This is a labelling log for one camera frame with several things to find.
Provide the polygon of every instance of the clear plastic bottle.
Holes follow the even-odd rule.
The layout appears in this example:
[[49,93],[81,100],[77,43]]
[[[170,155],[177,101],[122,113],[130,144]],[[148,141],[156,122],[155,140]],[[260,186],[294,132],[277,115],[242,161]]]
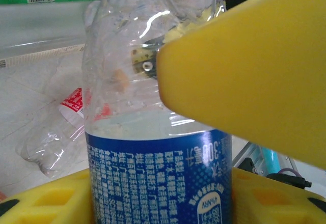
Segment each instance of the clear plastic bottle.
[[41,172],[58,176],[78,155],[84,142],[82,89],[76,89],[47,118],[32,128],[16,149],[29,162],[36,163]]
[[155,63],[223,11],[219,0],[101,1],[83,60],[97,224],[231,223],[231,136],[164,107]]

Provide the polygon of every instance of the blue bottle label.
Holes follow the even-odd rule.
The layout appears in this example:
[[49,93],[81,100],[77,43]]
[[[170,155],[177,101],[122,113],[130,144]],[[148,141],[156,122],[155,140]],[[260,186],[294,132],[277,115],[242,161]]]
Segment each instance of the blue bottle label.
[[97,224],[231,224],[231,136],[86,134]]

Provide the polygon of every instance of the yellow foam holder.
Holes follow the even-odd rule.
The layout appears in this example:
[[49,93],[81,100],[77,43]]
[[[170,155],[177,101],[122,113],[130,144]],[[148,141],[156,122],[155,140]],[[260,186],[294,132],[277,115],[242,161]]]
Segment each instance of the yellow foam holder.
[[0,224],[93,224],[89,170],[5,199],[19,200]]
[[[234,224],[325,224],[326,213],[308,198],[321,196],[233,169]],[[0,224],[93,224],[89,170],[10,197],[18,204],[0,216]]]
[[326,169],[326,0],[248,0],[156,67],[171,110]]

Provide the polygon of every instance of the plastic bottle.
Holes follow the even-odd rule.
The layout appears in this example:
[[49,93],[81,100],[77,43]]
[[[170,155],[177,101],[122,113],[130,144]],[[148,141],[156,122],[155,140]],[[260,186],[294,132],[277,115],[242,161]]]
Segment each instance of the plastic bottle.
[[82,66],[97,224],[231,223],[231,136],[164,107],[155,70],[165,42],[222,10],[218,0],[102,0]]
[[47,118],[32,128],[20,148],[20,156],[38,165],[53,178],[78,155],[84,134],[82,89],[76,89]]

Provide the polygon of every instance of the yellow foam block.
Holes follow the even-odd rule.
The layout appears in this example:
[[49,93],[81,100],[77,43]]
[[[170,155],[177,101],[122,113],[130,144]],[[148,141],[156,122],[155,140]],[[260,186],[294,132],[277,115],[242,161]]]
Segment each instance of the yellow foam block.
[[[234,168],[233,224],[325,224],[326,214],[308,198],[317,194]],[[25,191],[0,224],[92,224],[89,171]]]
[[308,198],[321,196],[240,169],[233,169],[235,224],[322,224],[326,213]]
[[5,199],[18,204],[0,217],[0,224],[92,224],[89,170],[44,184]]
[[326,169],[326,0],[249,0],[166,44],[171,110]]

